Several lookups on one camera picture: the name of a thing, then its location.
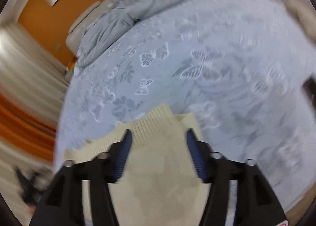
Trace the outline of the cream knit cardigan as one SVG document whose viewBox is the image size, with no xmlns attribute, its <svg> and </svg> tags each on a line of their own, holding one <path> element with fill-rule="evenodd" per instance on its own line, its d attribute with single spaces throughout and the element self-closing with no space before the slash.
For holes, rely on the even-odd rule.
<svg viewBox="0 0 316 226">
<path fill-rule="evenodd" d="M 118 123 L 108 135 L 65 151 L 64 157 L 89 161 L 131 130 L 133 143 L 123 175 L 109 187 L 119 224 L 198 225 L 209 188 L 198 177 L 187 148 L 188 129 L 202 137 L 193 113 L 175 115 L 161 104 L 142 119 Z"/>
</svg>

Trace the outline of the orange curtain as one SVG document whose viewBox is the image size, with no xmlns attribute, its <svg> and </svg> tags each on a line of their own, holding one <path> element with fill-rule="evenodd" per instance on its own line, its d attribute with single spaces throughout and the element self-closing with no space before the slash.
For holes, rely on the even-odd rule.
<svg viewBox="0 0 316 226">
<path fill-rule="evenodd" d="M 53 161 L 56 128 L 29 115 L 3 95 L 1 137 L 24 152 L 49 162 Z"/>
</svg>

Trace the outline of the cream sheer curtain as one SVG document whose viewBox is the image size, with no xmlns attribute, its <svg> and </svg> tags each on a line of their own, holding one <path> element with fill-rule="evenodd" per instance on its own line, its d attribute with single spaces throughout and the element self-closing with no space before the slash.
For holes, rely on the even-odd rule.
<svg viewBox="0 0 316 226">
<path fill-rule="evenodd" d="M 21 26 L 1 25 L 1 95 L 40 121 L 56 128 L 68 84 L 65 66 L 43 49 Z M 16 148 L 1 137 L 1 194 L 15 216 L 25 222 L 30 209 L 23 203 L 14 166 L 25 172 L 52 162 Z"/>
</svg>

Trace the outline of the light blue floral bedspread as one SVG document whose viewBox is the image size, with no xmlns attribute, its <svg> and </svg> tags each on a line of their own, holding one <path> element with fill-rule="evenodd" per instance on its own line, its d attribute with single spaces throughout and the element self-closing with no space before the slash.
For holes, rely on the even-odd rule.
<svg viewBox="0 0 316 226">
<path fill-rule="evenodd" d="M 76 68 L 59 120 L 67 150 L 142 119 L 161 104 L 193 113 L 228 159 L 254 159 L 285 210 L 315 182 L 315 115 L 303 84 L 315 45 L 275 0 L 186 0 L 138 22 Z"/>
</svg>

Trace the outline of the beige cloth on bed edge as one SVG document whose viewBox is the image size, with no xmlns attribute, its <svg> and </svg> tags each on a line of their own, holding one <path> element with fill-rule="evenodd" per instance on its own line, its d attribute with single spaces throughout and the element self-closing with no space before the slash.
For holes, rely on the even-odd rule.
<svg viewBox="0 0 316 226">
<path fill-rule="evenodd" d="M 289 13 L 298 21 L 306 36 L 315 42 L 316 19 L 315 12 L 299 1 L 289 0 L 285 3 Z"/>
</svg>

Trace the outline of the grey crumpled duvet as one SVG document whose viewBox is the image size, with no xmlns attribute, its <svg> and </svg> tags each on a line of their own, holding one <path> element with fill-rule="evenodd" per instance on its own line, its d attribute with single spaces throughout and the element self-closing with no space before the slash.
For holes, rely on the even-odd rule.
<svg viewBox="0 0 316 226">
<path fill-rule="evenodd" d="M 85 68 L 93 63 L 138 21 L 145 20 L 184 0 L 114 0 L 81 38 L 76 66 Z"/>
</svg>

